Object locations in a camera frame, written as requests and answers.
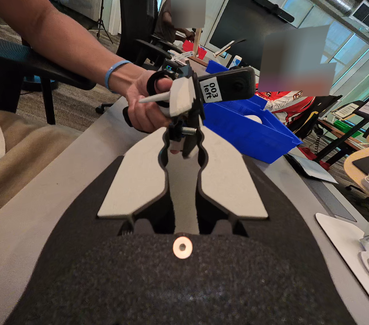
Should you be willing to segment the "white air vent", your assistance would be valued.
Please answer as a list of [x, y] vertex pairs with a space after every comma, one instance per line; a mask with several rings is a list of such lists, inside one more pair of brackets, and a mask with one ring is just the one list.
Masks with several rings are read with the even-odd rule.
[[369, 2], [363, 0], [349, 17], [366, 29], [369, 29]]

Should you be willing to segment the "white upright stick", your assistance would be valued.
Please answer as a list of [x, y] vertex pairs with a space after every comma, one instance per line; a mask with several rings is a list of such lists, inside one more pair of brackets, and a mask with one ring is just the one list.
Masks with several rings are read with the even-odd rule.
[[233, 44], [235, 43], [234, 40], [232, 40], [231, 42], [229, 42], [227, 45], [223, 46], [221, 49], [219, 49], [218, 51], [214, 52], [214, 58], [218, 57], [219, 55], [223, 54], [225, 51], [227, 51], [231, 46], [233, 46]]

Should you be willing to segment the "black bar speaker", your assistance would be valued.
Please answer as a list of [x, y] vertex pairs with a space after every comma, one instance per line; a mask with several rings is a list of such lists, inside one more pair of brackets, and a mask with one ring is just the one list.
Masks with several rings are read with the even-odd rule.
[[266, 9], [269, 13], [273, 14], [276, 17], [281, 18], [282, 20], [293, 23], [294, 17], [287, 13], [285, 10], [281, 9], [279, 5], [270, 2], [269, 0], [254, 0], [258, 5]]

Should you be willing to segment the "black wall screen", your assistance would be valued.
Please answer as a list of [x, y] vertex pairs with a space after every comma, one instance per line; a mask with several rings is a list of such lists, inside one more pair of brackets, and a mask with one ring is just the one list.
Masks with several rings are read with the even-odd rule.
[[228, 0], [210, 44], [220, 49], [234, 40], [226, 52], [241, 56], [245, 64], [260, 70], [266, 37], [291, 29], [295, 29], [292, 23], [269, 13], [254, 0]]

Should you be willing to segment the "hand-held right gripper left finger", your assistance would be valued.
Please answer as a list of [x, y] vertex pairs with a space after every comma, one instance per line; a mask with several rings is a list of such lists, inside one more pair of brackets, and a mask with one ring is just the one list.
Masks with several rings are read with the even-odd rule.
[[98, 211], [99, 218], [127, 218], [144, 210], [166, 191], [166, 172], [159, 153], [166, 146], [160, 128], [147, 135], [124, 155], [121, 165]]

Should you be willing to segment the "black device green display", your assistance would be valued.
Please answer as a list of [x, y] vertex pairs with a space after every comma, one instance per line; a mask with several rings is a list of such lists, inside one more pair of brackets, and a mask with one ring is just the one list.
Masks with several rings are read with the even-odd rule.
[[186, 75], [186, 73], [183, 71], [183, 67], [185, 66], [182, 63], [168, 59], [164, 59], [164, 62], [162, 64], [162, 70], [174, 73], [177, 76]]

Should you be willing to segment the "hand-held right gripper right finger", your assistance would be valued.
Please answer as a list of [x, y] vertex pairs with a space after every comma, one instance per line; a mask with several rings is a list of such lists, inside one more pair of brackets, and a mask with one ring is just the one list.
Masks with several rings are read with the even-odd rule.
[[201, 192], [219, 209], [242, 219], [266, 219], [268, 213], [241, 153], [206, 126], [200, 127], [207, 156]]

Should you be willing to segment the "dark grey flat case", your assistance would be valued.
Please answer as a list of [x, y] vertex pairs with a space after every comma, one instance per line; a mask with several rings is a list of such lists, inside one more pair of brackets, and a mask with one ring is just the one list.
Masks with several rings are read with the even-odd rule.
[[331, 184], [338, 184], [328, 171], [315, 161], [287, 153], [284, 158], [292, 166], [292, 168], [301, 176], [308, 179], [321, 180]]

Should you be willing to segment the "person's left forearm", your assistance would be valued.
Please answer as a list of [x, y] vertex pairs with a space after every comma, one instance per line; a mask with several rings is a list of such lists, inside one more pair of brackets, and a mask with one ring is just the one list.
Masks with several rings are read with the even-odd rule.
[[[37, 53], [97, 84], [104, 85], [107, 70], [120, 61], [49, 0], [0, 0], [0, 14]], [[111, 75], [109, 86], [125, 96], [139, 76], [140, 70], [126, 64]]]

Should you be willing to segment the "blue plastic bin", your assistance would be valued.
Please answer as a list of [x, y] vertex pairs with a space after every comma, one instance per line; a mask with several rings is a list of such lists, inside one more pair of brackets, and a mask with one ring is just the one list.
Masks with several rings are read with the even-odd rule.
[[209, 60], [205, 71], [209, 74], [217, 74], [228, 70], [229, 69], [227, 67], [219, 64], [218, 62], [214, 60]]
[[[271, 164], [302, 141], [265, 109], [266, 103], [265, 99], [254, 95], [248, 100], [204, 104], [204, 125], [240, 153]], [[244, 115], [256, 115], [263, 124]]]

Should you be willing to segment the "red tray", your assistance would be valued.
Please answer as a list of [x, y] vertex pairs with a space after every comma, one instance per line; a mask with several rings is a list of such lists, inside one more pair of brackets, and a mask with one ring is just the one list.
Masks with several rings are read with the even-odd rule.
[[[194, 51], [194, 43], [192, 43], [191, 41], [185, 40], [183, 42], [182, 45], [182, 50], [185, 52], [189, 52], [189, 51]], [[204, 60], [205, 55], [206, 55], [207, 51], [204, 49], [204, 47], [202, 46], [198, 46], [197, 48], [197, 54], [196, 54], [196, 58], [200, 59], [200, 60]]]

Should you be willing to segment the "wooden stick white stand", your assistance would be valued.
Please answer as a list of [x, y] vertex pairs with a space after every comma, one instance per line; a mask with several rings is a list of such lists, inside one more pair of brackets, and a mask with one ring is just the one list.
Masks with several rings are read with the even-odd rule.
[[199, 43], [200, 43], [200, 37], [201, 37], [201, 32], [202, 32], [202, 28], [197, 28], [196, 29], [196, 33], [195, 33], [195, 39], [194, 39], [194, 45], [193, 45], [193, 49], [194, 51], [188, 51], [188, 52], [183, 52], [181, 54], [177, 54], [174, 55], [171, 60], [172, 61], [180, 61], [182, 59], [187, 59], [189, 58], [190, 60], [193, 60], [199, 64], [202, 64], [202, 60], [197, 58], [197, 53], [198, 53], [198, 48], [199, 48]]

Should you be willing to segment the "person's beige trousers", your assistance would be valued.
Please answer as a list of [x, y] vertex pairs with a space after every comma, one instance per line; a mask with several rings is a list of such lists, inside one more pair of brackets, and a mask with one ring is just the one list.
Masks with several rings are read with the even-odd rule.
[[0, 207], [55, 160], [81, 131], [0, 111]]

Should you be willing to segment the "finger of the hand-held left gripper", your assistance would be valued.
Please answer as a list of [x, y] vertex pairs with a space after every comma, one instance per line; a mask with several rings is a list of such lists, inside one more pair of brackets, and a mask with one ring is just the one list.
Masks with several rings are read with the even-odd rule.
[[169, 116], [171, 118], [188, 113], [196, 98], [193, 78], [177, 78], [173, 81], [169, 97]]
[[182, 157], [184, 159], [190, 159], [197, 154], [204, 140], [201, 125], [196, 128], [183, 126], [182, 135], [184, 135]]

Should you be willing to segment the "blue wristband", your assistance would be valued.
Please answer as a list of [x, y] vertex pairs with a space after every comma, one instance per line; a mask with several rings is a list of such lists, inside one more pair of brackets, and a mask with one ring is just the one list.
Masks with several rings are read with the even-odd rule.
[[121, 60], [118, 61], [117, 63], [113, 64], [106, 72], [105, 76], [104, 76], [104, 86], [105, 88], [107, 88], [111, 93], [113, 94], [118, 94], [118, 92], [113, 91], [110, 86], [109, 86], [109, 80], [111, 75], [120, 67], [126, 65], [126, 64], [132, 64], [132, 62], [130, 62], [129, 60]]

